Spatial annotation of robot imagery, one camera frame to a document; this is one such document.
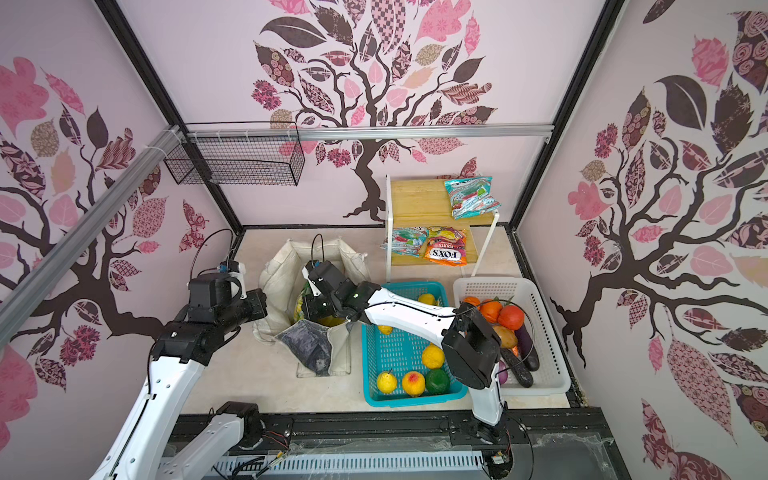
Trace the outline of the aluminium frame rail back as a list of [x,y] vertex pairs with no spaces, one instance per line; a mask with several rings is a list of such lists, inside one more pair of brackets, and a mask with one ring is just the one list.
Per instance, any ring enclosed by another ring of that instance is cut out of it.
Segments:
[[224,139],[287,139],[295,141],[426,139],[426,138],[549,138],[554,126],[543,123],[506,123],[482,125],[435,125],[389,127],[281,128],[272,129],[196,129],[190,130],[190,140]]

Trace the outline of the aluminium frame rail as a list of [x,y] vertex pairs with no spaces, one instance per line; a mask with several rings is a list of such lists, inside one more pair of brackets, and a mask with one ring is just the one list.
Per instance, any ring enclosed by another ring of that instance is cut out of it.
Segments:
[[79,256],[106,227],[131,193],[182,141],[178,126],[168,125],[145,146],[115,184],[96,201],[78,223],[45,255],[38,267],[16,287],[1,305],[1,344],[6,345],[46,295],[70,270]]
[[224,139],[287,139],[295,141],[426,139],[426,138],[549,138],[554,126],[543,123],[506,123],[482,125],[435,125],[389,127],[281,128],[272,129],[196,129],[190,130],[190,140]]

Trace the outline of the teal candy bag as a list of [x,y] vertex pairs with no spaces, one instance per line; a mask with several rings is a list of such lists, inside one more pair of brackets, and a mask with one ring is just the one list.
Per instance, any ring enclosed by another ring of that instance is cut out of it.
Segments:
[[495,211],[500,203],[491,195],[492,178],[488,176],[445,180],[453,219],[465,219]]

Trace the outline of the teal plastic basket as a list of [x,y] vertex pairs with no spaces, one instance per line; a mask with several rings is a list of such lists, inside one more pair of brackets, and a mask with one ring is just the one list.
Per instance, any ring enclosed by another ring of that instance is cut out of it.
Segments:
[[392,393],[384,394],[377,386],[380,373],[390,371],[398,381],[406,373],[417,371],[423,375],[428,369],[422,362],[422,353],[429,342],[407,332],[395,330],[382,334],[376,326],[362,327],[362,380],[366,403],[374,408],[405,408],[442,404],[459,400],[467,395],[468,388],[454,378],[446,364],[443,365],[450,383],[442,394],[426,391],[418,397],[409,396],[401,386]]

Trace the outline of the yellow-green candy bag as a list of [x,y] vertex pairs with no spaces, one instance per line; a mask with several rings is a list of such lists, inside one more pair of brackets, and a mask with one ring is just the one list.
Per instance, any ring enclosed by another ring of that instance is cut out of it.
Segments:
[[305,294],[302,293],[297,297],[297,301],[294,308],[293,319],[295,322],[305,319],[304,304],[305,304]]

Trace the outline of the yellow pear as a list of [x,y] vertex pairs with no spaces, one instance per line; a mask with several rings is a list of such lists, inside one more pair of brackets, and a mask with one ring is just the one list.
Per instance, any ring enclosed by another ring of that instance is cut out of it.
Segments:
[[385,371],[378,375],[376,387],[381,394],[389,395],[398,388],[398,380],[391,371]]

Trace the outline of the yellow bumpy fruit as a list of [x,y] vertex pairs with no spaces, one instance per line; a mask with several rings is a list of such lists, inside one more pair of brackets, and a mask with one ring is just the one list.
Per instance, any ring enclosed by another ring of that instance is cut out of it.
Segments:
[[429,344],[421,355],[424,367],[430,370],[441,369],[445,362],[444,352],[434,344]]

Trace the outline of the aluminium frame rail left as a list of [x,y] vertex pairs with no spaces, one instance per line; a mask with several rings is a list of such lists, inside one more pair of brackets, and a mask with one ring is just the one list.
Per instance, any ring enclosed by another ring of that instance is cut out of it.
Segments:
[[79,256],[106,227],[131,193],[182,141],[178,126],[168,125],[145,146],[115,184],[96,201],[78,223],[45,255],[38,267],[16,287],[1,305],[1,344],[6,345],[46,295],[70,270]]

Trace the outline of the beige canvas tote bag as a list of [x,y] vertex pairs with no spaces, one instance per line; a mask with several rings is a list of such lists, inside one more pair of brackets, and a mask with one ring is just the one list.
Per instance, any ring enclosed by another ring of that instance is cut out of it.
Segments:
[[348,375],[352,366],[349,322],[306,313],[305,304],[314,297],[304,267],[328,261],[358,284],[370,279],[366,257],[341,239],[323,243],[318,235],[312,243],[286,241],[261,272],[267,316],[255,322],[253,336],[263,344],[285,346],[298,361],[299,378]]

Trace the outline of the yellow banana bunch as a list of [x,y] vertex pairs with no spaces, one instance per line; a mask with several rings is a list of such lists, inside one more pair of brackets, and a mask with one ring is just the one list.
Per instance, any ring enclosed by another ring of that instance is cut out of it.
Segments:
[[329,327],[329,328],[336,327],[336,326],[339,326],[339,325],[343,325],[345,322],[346,322],[346,319],[344,319],[344,318],[337,318],[337,317],[334,317],[334,316],[329,316],[329,317],[325,317],[325,318],[322,318],[322,319],[318,320],[318,323],[320,325],[325,326],[325,327]]

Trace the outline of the brown potato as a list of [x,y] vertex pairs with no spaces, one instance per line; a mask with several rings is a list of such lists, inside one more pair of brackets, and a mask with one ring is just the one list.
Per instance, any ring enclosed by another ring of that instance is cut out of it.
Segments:
[[493,330],[499,337],[503,349],[514,349],[518,345],[518,339],[513,330],[501,325],[494,325]]

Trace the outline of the dark purple eggplant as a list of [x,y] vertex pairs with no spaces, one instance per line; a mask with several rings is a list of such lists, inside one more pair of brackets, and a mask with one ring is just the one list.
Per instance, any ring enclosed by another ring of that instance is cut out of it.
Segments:
[[533,386],[533,376],[518,355],[511,349],[502,349],[501,357],[507,365],[507,371],[514,376],[519,385],[523,388],[530,388]]

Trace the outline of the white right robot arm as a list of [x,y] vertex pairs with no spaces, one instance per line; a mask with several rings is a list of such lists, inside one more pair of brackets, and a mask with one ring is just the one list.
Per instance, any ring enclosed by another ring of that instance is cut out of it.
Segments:
[[468,388],[476,420],[496,426],[504,411],[498,380],[501,339],[479,309],[425,305],[387,288],[354,283],[329,261],[308,262],[302,275],[312,294],[325,299],[346,320],[388,326],[418,336],[441,348],[454,377]]

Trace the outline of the white plastic basket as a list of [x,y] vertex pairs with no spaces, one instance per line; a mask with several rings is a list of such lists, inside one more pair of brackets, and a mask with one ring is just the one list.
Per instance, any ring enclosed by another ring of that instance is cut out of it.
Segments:
[[532,336],[540,366],[532,373],[531,387],[523,387],[510,376],[501,386],[503,396],[549,396],[564,394],[570,389],[567,364],[541,295],[532,281],[518,277],[465,277],[454,281],[453,294],[456,301],[467,296],[480,300],[510,300],[526,314],[525,326]]

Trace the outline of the white wooden shelf rack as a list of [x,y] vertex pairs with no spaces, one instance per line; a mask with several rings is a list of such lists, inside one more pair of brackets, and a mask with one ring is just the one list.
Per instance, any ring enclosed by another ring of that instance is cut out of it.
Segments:
[[424,258],[394,255],[394,230],[406,227],[451,227],[466,237],[466,257],[477,275],[494,229],[498,210],[480,216],[454,219],[443,179],[393,180],[386,176],[386,280],[392,280],[394,266],[428,265]]

